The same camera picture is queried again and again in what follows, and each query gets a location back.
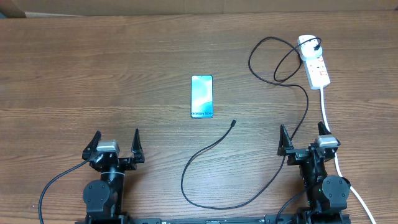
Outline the Samsung Galaxy smartphone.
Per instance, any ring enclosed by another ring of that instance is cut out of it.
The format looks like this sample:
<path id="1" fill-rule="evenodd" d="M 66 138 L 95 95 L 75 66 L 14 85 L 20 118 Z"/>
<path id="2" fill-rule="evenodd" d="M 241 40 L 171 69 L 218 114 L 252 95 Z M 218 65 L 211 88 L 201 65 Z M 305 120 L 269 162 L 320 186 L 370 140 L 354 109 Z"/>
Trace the Samsung Galaxy smartphone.
<path id="1" fill-rule="evenodd" d="M 191 77 L 191 117 L 212 118 L 213 106 L 213 76 L 194 75 Z"/>

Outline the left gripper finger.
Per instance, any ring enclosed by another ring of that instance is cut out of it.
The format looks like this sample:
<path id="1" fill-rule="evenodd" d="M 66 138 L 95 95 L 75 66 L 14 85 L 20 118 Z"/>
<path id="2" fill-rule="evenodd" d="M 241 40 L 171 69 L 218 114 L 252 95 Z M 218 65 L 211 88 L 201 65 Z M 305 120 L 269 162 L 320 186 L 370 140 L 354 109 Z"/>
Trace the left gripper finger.
<path id="1" fill-rule="evenodd" d="M 133 161 L 137 163 L 145 163 L 145 156 L 142 150 L 139 129 L 136 128 L 134 133 L 134 139 L 132 141 L 131 152 L 133 153 Z"/>
<path id="2" fill-rule="evenodd" d="M 101 140 L 101 132 L 97 131 L 93 139 L 90 141 L 90 143 L 85 147 L 85 149 L 82 152 L 83 160 L 88 160 L 91 157 L 92 153 L 96 151 L 97 145 L 100 140 Z"/>

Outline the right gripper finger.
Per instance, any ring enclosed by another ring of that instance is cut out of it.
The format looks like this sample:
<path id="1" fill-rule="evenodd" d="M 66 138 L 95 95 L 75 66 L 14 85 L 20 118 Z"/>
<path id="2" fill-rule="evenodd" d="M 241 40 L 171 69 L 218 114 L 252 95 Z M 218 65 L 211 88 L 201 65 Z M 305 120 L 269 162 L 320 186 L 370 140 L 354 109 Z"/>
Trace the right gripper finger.
<path id="1" fill-rule="evenodd" d="M 293 149 L 294 149 L 294 146 L 292 144 L 290 136 L 289 136 L 285 126 L 283 124 L 281 124 L 280 139 L 279 139 L 277 155 L 278 156 L 287 156 L 292 152 Z"/>
<path id="2" fill-rule="evenodd" d="M 328 130 L 328 128 L 322 121 L 318 123 L 318 133 L 320 136 L 331 134 L 331 132 Z"/>

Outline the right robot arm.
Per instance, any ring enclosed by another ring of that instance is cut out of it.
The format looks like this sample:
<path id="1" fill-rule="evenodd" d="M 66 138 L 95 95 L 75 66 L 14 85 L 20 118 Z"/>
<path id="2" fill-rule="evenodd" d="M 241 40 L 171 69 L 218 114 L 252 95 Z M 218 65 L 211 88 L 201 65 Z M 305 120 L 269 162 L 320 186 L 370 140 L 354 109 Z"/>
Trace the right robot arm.
<path id="1" fill-rule="evenodd" d="M 340 146 L 339 140 L 318 123 L 318 136 L 306 149 L 294 148 L 289 134 L 282 124 L 277 154 L 287 158 L 289 166 L 299 166 L 304 189 L 286 202 L 275 217 L 276 223 L 350 223 L 347 199 L 351 183 L 338 175 L 328 175 L 325 162 L 333 159 Z M 290 217 L 282 218 L 285 208 L 301 195 L 307 196 L 307 207 L 298 208 Z"/>

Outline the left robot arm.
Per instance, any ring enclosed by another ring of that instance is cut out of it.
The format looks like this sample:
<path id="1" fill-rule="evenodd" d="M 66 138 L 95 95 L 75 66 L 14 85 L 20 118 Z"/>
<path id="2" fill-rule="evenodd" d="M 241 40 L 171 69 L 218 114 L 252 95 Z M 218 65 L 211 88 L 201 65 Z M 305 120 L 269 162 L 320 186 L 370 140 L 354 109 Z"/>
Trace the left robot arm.
<path id="1" fill-rule="evenodd" d="M 116 140 L 101 140 L 97 131 L 93 139 L 82 152 L 82 159 L 100 173 L 83 190 L 86 204 L 85 223 L 132 223 L 128 212 L 123 211 L 125 172 L 136 170 L 137 165 L 145 162 L 139 130 L 136 129 L 131 146 L 131 157 L 119 157 L 119 145 Z"/>

